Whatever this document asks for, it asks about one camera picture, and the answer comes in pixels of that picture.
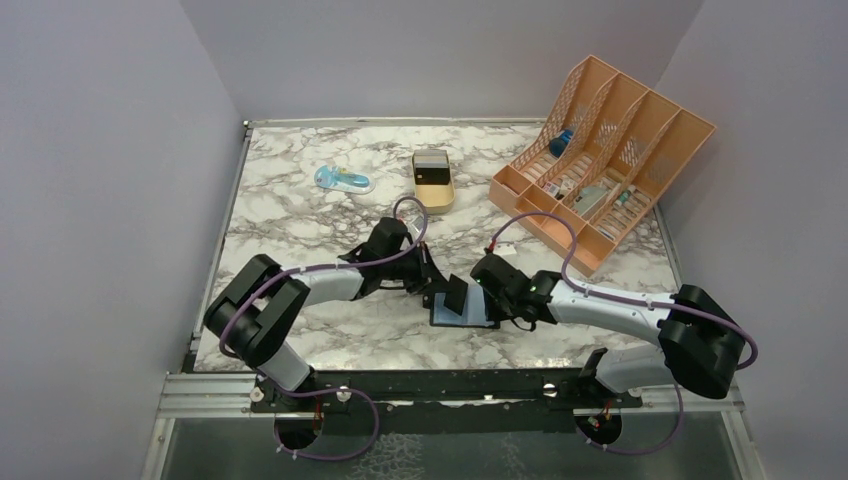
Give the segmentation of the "black card holder wallet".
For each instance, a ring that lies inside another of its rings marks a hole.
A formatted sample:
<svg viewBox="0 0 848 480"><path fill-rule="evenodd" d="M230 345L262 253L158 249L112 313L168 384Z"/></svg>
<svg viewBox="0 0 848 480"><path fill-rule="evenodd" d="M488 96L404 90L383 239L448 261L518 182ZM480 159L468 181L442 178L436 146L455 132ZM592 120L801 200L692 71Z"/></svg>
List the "black card holder wallet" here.
<svg viewBox="0 0 848 480"><path fill-rule="evenodd" d="M430 308L429 325L444 328L499 329L499 324L490 320L485 299L482 293L469 294L465 299L463 312L457 314L451 310L446 301L448 294L435 294L434 303Z"/></svg>

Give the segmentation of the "gold oval tray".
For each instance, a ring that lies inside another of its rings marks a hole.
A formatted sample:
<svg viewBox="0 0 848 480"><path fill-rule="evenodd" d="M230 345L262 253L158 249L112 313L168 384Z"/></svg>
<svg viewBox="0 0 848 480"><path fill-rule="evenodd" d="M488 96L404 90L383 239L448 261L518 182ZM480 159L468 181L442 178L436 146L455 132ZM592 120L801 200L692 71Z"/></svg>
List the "gold oval tray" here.
<svg viewBox="0 0 848 480"><path fill-rule="evenodd" d="M453 178L449 185L416 185L414 181L414 190L415 197L425 206L427 213L431 215L449 212L456 198Z"/></svg>

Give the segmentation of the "black credit card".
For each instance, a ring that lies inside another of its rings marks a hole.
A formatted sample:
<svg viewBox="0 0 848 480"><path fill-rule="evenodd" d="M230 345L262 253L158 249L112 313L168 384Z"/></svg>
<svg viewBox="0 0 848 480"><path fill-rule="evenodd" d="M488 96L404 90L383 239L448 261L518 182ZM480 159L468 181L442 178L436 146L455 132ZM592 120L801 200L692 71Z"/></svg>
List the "black credit card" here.
<svg viewBox="0 0 848 480"><path fill-rule="evenodd" d="M449 185L452 183L451 169L448 164L414 164L416 185Z"/></svg>

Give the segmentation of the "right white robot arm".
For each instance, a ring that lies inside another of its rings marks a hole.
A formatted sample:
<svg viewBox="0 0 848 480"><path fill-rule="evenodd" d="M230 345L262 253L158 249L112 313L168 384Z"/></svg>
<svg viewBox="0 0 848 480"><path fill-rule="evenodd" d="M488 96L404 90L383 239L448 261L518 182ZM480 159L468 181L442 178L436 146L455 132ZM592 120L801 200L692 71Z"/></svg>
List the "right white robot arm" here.
<svg viewBox="0 0 848 480"><path fill-rule="evenodd" d="M648 294L575 282L553 271L527 276L487 253L471 277L509 319L580 324L643 340L602 351L577 380L579 398L600 407L616 394L677 383L709 399L727 396L748 336L703 289Z"/></svg>

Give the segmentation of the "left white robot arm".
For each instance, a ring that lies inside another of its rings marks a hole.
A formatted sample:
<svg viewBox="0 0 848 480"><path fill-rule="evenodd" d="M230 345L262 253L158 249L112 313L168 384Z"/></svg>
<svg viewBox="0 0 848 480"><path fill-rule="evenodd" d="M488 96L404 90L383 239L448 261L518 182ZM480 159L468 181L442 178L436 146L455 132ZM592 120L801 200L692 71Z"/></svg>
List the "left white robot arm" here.
<svg viewBox="0 0 848 480"><path fill-rule="evenodd" d="M332 263L284 269L266 254L252 257L206 308L202 324L228 352L275 382L279 401L298 411L313 401L315 387L312 367L287 341L302 309L381 289L421 295L430 308L437 291L456 283L404 222L383 217L365 242Z"/></svg>

